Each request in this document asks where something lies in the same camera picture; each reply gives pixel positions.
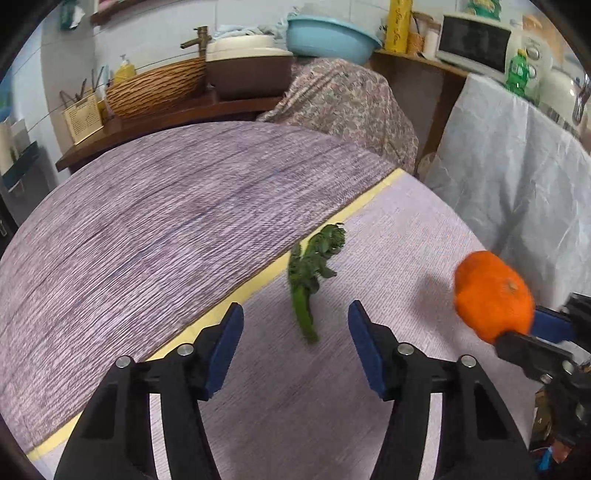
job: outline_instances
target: kitchen counter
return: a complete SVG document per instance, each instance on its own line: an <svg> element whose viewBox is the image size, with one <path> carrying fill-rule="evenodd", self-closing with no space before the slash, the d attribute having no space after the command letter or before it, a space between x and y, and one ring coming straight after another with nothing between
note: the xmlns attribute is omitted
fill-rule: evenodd
<svg viewBox="0 0 591 480"><path fill-rule="evenodd" d="M275 108L280 100L280 97L271 97L221 102L211 91L149 115L114 118L101 130L71 147L56 162L56 169L69 168L74 173L112 148L167 128L217 120L254 120L259 113Z"/></svg>

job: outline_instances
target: floral cloth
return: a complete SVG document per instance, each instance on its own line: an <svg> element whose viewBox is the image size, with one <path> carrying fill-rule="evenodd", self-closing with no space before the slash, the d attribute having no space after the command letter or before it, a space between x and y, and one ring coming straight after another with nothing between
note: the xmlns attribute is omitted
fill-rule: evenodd
<svg viewBox="0 0 591 480"><path fill-rule="evenodd" d="M414 172L418 139L388 81L341 59L300 59L285 98L258 120L341 137Z"/></svg>

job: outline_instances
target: white cloth cover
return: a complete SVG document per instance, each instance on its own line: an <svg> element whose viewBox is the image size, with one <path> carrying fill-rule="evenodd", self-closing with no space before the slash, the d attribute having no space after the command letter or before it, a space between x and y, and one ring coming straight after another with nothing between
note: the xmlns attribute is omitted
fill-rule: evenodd
<svg viewBox="0 0 591 480"><path fill-rule="evenodd" d="M591 158L535 106L470 75L425 183L539 304L591 295Z"/></svg>

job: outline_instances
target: blue gripper pad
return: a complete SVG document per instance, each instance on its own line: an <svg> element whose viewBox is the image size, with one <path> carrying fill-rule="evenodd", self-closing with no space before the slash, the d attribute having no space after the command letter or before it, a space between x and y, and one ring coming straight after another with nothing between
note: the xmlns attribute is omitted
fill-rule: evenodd
<svg viewBox="0 0 591 480"><path fill-rule="evenodd" d="M213 348L205 382L205 390L209 398L221 389L244 329L244 311L238 303L231 305L220 322L220 326L223 328L223 332Z"/></svg>
<svg viewBox="0 0 591 480"><path fill-rule="evenodd" d="M372 322L365 313L361 302L355 300L349 306L349 331L368 379L369 387L383 399L386 392L384 361L370 332L371 326Z"/></svg>
<svg viewBox="0 0 591 480"><path fill-rule="evenodd" d="M552 343L572 342L576 339L570 322L561 318L560 314L542 307L535 311L530 335Z"/></svg>

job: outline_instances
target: blue plastic basin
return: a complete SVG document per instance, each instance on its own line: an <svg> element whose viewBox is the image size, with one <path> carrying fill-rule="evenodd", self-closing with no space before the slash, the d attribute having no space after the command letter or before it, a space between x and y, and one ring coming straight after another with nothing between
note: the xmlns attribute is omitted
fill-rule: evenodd
<svg viewBox="0 0 591 480"><path fill-rule="evenodd" d="M288 19L287 50L295 55L339 58L363 65L381 47L375 35L334 18L298 15Z"/></svg>

